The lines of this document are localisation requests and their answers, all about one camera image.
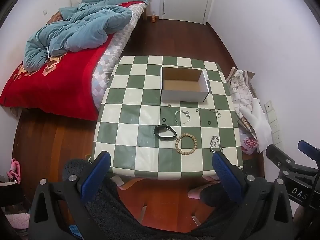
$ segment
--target mattress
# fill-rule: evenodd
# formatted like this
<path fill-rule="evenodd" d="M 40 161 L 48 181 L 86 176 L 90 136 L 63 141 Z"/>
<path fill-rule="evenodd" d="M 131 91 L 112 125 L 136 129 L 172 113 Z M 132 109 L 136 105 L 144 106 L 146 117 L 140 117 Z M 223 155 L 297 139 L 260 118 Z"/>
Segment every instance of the mattress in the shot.
<path fill-rule="evenodd" d="M 124 50 L 133 29 L 137 25 L 137 22 L 146 7 L 147 5 L 145 3 L 137 3 L 129 6 L 129 9 L 132 10 L 130 22 L 123 28 L 123 30 L 114 34 L 109 46 L 101 56 L 93 71 L 91 91 L 94 105 L 97 109 L 100 108 L 104 92 L 107 89 L 109 78 L 116 62 Z"/>

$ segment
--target red blanket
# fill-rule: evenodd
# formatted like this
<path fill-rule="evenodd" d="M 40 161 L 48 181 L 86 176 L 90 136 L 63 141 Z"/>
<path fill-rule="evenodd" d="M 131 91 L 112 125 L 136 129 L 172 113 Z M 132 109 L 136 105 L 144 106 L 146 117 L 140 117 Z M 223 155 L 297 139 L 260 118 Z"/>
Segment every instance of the red blanket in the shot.
<path fill-rule="evenodd" d="M 121 4 L 128 7 L 138 1 Z M 98 48 L 51 57 L 40 70 L 29 73 L 21 64 L 6 83 L 0 104 L 39 108 L 47 113 L 97 120 L 91 94 L 92 73 L 113 34 Z"/>

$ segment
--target blue plastic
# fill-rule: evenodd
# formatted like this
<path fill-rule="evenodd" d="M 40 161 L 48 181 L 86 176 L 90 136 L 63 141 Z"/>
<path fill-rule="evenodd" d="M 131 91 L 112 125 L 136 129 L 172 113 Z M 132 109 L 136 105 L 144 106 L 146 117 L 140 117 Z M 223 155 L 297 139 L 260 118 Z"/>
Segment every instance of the blue plastic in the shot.
<path fill-rule="evenodd" d="M 98 188 L 100 187 L 104 177 L 111 166 L 111 156 L 110 153 L 100 153 L 103 157 L 98 162 L 98 164 L 93 168 L 90 175 L 84 181 L 81 187 L 81 201 L 87 203 L 91 201 L 96 194 Z"/>
<path fill-rule="evenodd" d="M 241 184 L 233 175 L 228 166 L 224 163 L 219 154 L 213 154 L 212 166 L 216 171 L 224 189 L 228 193 L 229 198 L 232 201 L 240 204 L 243 200 L 243 189 Z"/>
<path fill-rule="evenodd" d="M 298 143 L 299 151 L 303 152 L 310 159 L 314 161 L 320 161 L 320 150 L 313 147 L 311 144 L 307 143 L 304 140 L 299 141 Z"/>

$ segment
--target box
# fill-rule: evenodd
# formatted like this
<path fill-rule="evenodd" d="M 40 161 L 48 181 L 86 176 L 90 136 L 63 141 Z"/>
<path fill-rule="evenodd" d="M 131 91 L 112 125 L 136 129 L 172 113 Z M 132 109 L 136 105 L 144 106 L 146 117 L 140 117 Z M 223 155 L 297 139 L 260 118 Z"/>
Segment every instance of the box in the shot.
<path fill-rule="evenodd" d="M 161 101 L 203 102 L 209 87 L 201 69 L 161 67 Z"/>

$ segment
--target black wristband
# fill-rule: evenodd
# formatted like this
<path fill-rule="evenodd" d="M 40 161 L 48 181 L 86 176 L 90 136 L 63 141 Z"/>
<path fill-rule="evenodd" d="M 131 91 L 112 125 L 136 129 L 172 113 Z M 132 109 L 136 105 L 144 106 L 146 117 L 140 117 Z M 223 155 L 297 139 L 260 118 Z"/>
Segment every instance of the black wristband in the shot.
<path fill-rule="evenodd" d="M 160 136 L 159 135 L 159 132 L 160 130 L 162 129 L 169 129 L 171 132 L 173 132 L 174 136 Z M 177 137 L 177 133 L 175 130 L 173 130 L 172 127 L 170 127 L 169 125 L 166 125 L 165 123 L 164 124 L 161 124 L 161 125 L 157 125 L 154 130 L 153 130 L 153 133 L 155 134 L 155 136 L 157 138 L 159 138 L 160 140 L 172 140 L 172 139 L 175 139 Z"/>

